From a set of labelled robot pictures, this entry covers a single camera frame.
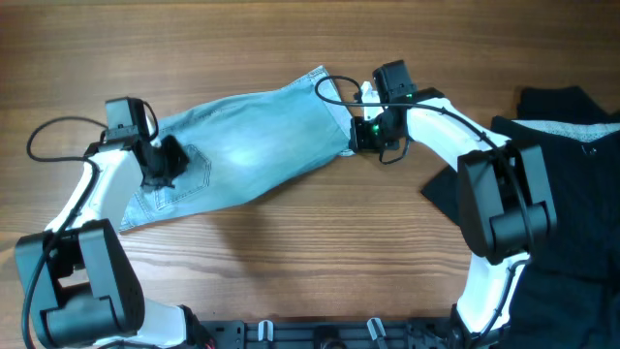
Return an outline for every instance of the jeans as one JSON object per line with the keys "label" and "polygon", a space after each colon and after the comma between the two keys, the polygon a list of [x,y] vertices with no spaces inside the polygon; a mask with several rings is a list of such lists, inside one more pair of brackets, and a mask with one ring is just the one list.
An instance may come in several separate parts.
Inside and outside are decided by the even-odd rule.
{"label": "jeans", "polygon": [[[314,86],[318,67],[275,91],[232,96],[160,120],[158,139],[173,135],[190,159],[173,188],[141,187],[120,230],[245,204],[280,183],[350,155],[351,115],[327,104]],[[339,100],[331,81],[321,84]]]}

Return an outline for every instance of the black bracket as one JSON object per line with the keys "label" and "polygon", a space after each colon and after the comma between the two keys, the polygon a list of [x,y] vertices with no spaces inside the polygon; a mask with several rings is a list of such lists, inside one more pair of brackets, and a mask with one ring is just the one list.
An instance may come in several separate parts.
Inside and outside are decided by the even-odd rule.
{"label": "black bracket", "polygon": [[[20,238],[15,261],[24,291],[53,233]],[[86,269],[89,280],[63,287],[60,279]],[[144,321],[144,296],[109,221],[63,233],[46,259],[30,309],[37,338],[47,348],[92,345],[135,335]]]}
{"label": "black bracket", "polygon": [[[418,91],[402,60],[387,63],[375,70],[373,79],[381,103],[413,104],[444,97],[444,94],[435,88]],[[403,159],[407,155],[410,142],[413,141],[408,137],[407,109],[408,107],[389,107],[372,120],[354,117],[351,120],[350,149],[354,152],[363,150],[379,152],[379,161],[385,165]],[[401,155],[384,161],[387,150],[398,150],[402,138],[406,138],[406,142]]]}
{"label": "black bracket", "polygon": [[[259,324],[241,321],[205,321],[201,324],[222,349],[313,349],[321,342],[344,345],[347,349],[378,348],[366,322],[274,323],[272,341],[259,340]],[[448,318],[386,321],[383,327],[383,341],[389,349],[448,349]]]}
{"label": "black bracket", "polygon": [[[511,162],[523,192],[536,245],[553,234],[557,216],[538,145],[511,141],[501,149]],[[495,153],[472,151],[458,158],[459,222],[469,248],[497,265],[529,245],[521,210],[510,187],[506,169]]]}
{"label": "black bracket", "polygon": [[141,99],[124,97],[106,101],[106,111],[107,141],[90,144],[84,156],[117,149],[134,151],[142,171],[141,186],[173,188],[172,181],[187,170],[190,162],[178,140],[168,135],[160,146],[151,145]]}

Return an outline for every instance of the jeans seam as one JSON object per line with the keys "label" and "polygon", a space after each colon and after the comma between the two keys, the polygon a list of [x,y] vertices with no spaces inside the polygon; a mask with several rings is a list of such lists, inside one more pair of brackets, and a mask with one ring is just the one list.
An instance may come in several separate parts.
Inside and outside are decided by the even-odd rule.
{"label": "jeans seam", "polygon": [[130,222],[129,219],[125,219],[125,226],[128,226],[127,229],[132,229],[136,227],[135,225],[132,224],[132,222]]}
{"label": "jeans seam", "polygon": [[142,202],[142,199],[140,198],[140,195],[138,194],[134,194],[136,196],[136,199],[138,200],[138,204],[140,206],[140,208],[142,208],[142,212],[144,212],[144,215],[146,216],[146,219],[148,219],[149,221],[153,220],[153,216],[148,213],[148,210],[146,209],[146,205]]}

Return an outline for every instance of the black cloth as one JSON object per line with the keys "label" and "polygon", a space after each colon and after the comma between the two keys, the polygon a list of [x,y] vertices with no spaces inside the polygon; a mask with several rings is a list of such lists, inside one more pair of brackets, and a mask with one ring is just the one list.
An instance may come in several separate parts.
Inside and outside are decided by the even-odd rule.
{"label": "black cloth", "polygon": [[[525,89],[517,114],[579,124],[615,119],[577,87]],[[557,233],[519,280],[502,348],[620,348],[620,132],[582,143],[500,116],[491,130],[541,146],[558,215]],[[456,193],[450,168],[422,189],[458,223]]]}

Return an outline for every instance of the wood grain surface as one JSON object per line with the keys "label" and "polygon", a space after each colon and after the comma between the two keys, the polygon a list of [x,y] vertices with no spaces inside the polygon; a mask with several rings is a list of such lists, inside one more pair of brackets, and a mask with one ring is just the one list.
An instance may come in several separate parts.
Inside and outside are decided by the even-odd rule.
{"label": "wood grain surface", "polygon": [[[420,87],[485,126],[512,115],[526,85],[579,84],[618,108],[617,2],[129,2],[0,7],[2,348],[23,346],[16,240],[40,232],[81,176],[81,165],[25,154],[30,132],[55,116],[105,121],[104,101],[125,95],[170,115],[321,64],[365,80],[400,58]],[[79,154],[99,131],[54,125],[35,151]],[[470,253],[419,193],[443,166],[420,144],[392,166],[339,158],[246,206],[135,229],[122,243],[149,298],[202,319],[444,316]]]}

